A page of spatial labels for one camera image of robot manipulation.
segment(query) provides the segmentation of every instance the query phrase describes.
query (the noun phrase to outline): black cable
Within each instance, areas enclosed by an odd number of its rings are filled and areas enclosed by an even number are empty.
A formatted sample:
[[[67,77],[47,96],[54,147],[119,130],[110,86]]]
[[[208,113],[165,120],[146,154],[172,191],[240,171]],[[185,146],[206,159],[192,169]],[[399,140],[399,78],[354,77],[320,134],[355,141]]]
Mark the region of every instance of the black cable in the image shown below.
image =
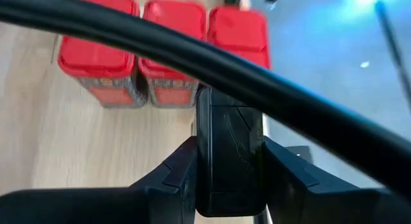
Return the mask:
[[[0,0],[0,21],[115,46],[178,69],[319,143],[411,201],[411,144],[288,80],[176,31],[79,0]]]
[[[401,57],[401,51],[399,50],[396,36],[394,34],[394,29],[392,28],[392,25],[389,21],[385,3],[382,0],[377,1],[377,3],[375,4],[375,12],[377,14],[378,19],[380,20],[380,24],[383,29],[384,36],[386,37],[392,55],[392,59],[398,70],[399,79],[401,80],[401,85],[403,87],[405,97],[408,102],[408,109],[411,112],[410,76],[408,75],[408,71],[405,68],[403,59]]]

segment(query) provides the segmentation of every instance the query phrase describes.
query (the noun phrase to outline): floor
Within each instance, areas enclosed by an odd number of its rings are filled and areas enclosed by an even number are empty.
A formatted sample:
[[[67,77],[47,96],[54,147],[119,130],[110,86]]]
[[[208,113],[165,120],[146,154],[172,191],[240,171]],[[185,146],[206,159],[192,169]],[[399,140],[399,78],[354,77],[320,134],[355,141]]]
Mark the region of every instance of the floor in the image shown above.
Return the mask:
[[[411,0],[384,1],[411,67]],[[268,18],[277,74],[411,139],[407,100],[372,0],[278,0],[273,10],[264,0],[251,4]],[[268,128],[283,146],[309,146],[320,168],[360,187],[381,186],[278,122],[270,120]]]
[[[208,8],[222,2],[198,1]],[[57,66],[59,42],[52,33],[0,24],[0,194],[129,186],[191,134],[193,110],[103,109]]]

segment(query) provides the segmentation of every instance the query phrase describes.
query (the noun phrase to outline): light wood surface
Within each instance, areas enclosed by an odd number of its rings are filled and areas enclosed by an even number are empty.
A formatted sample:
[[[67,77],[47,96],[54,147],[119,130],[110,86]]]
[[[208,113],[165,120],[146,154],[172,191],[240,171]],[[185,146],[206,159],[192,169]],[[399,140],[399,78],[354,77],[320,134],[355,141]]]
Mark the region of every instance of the light wood surface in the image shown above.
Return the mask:
[[[198,1],[208,8],[222,2]],[[0,24],[0,194],[128,186],[190,136],[193,110],[102,108],[57,66],[59,42],[52,33]]]

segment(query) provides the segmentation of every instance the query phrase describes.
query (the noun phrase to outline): red container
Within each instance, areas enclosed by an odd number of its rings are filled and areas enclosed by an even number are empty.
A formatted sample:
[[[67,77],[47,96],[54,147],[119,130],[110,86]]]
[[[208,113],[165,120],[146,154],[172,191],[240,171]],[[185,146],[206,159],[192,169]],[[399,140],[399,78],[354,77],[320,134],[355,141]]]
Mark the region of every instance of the red container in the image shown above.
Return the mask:
[[[84,1],[139,16],[139,5],[134,0]],[[147,101],[144,76],[136,70],[136,56],[132,53],[64,36],[58,64],[104,107],[135,108]]]
[[[258,12],[232,7],[211,10],[208,41],[221,49],[271,69],[267,20]]]
[[[199,40],[207,36],[206,9],[194,2],[151,0],[144,6],[143,17]],[[169,67],[139,58],[146,76],[152,102],[156,107],[189,108],[195,103],[198,81]]]

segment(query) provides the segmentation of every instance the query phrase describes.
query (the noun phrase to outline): red lid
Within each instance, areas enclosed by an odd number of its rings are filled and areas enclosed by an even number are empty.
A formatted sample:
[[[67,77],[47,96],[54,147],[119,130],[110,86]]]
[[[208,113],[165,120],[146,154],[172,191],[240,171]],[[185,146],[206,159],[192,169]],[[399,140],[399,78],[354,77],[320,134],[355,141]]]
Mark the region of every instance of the red lid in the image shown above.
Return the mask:
[[[267,21],[258,12],[233,7],[212,10],[208,41],[255,64],[271,68]]]
[[[139,15],[134,0],[84,0],[132,15]],[[74,77],[119,78],[130,76],[135,56],[113,47],[64,36],[58,64]]]
[[[192,1],[150,0],[144,7],[144,19],[179,31],[199,40],[206,39],[206,9]],[[189,80],[190,77],[148,59],[139,60],[141,71],[151,78]]]

